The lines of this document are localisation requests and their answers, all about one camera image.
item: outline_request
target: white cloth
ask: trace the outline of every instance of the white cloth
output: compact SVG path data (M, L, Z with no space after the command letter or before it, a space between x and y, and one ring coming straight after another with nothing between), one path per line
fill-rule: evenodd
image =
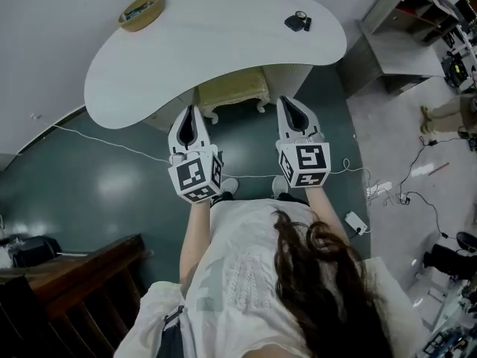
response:
M294 222L312 221L307 206L271 199L223 201L212 208L212 243L184 302L198 358L242 357L265 345L308 356L300 328L275 294L276 209L287 212ZM381 259L367 260L366 266L376 293L386 300L381 314L388 323L394 356L410 357L422 343L422 321ZM180 287L172 289L173 285L151 287L117 357L155 357L159 345L154 334L162 330L164 315L181 303Z

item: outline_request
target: floor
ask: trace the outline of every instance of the floor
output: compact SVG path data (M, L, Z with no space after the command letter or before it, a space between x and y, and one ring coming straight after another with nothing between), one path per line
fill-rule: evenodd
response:
M317 113L331 145L332 169L340 170L345 157L352 168L362 166L334 68L313 68L296 98ZM212 141L224 151L225 174L280 173L274 106L260 114L249 102L219 107L217 114L218 124L208 129ZM84 113L66 127L157 158L169 156L166 133L144 123L112 131L96 125ZM55 130L0 174L5 231L48 234L65 251L92 251L122 236L141 233L146 248L153 252L143 264L145 284L177 281L189 205L176 196L166 168L164 163L124 149ZM353 210L368 221L361 177L361 172L347 172L329 177L325 184L341 218ZM271 181L241 179L236 197L269 198ZM303 190L291 193L304 198ZM353 245L363 257L370 256L370 234L356 237Z
M372 174L372 182L397 193L399 182L421 148L419 140L420 105L438 107L455 94L442 78L431 78L403 94L389 96L380 81L375 81L359 94L348 98L363 165ZM425 136L445 140L453 134ZM444 163L449 165L433 175L432 170ZM403 185L403 192L415 191L434 204L438 211L440 229L455 236L460 230L477 234L471 227L473 203L477 201L477 153L471 152L467 141L453 140L427 147ZM392 205L387 194L380 192L371 201L371 252L381 256L391 274L425 318L432 318L440 304L421 301L427 298L429 287L416 283L414 274L421 269L423 252L439 242L458 249L452 239L439 237L435 213L422 199L411 195L408 206ZM433 280L445 284L448 276L435 269L426 272Z

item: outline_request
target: long brown hair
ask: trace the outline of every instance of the long brown hair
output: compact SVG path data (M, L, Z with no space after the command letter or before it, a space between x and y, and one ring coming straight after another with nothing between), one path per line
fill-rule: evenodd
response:
M358 254L319 220L307 227L275 213L276 291L300 325L311 357L392 357L376 309L380 300L367 285Z

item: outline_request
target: white shoe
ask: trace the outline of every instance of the white shoe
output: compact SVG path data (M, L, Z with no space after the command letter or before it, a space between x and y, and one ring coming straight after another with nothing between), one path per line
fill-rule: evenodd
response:
M221 193L230 192L232 195L239 189L239 181L235 178L228 178L221 184Z
M288 192L288 182L283 175L278 175L271 183L271 189L274 192L274 199L278 198L281 193Z

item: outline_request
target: table top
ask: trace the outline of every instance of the table top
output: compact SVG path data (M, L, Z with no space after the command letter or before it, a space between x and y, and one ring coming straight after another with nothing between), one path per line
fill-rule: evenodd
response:
M309 32L283 23L295 11ZM118 29L86 75L84 101L106 128L140 122L181 93L212 78L281 63L329 65L343 57L339 21L313 0L167 0L148 27Z
M358 24L384 74L445 77L432 45L421 45L404 31L371 34L362 22Z

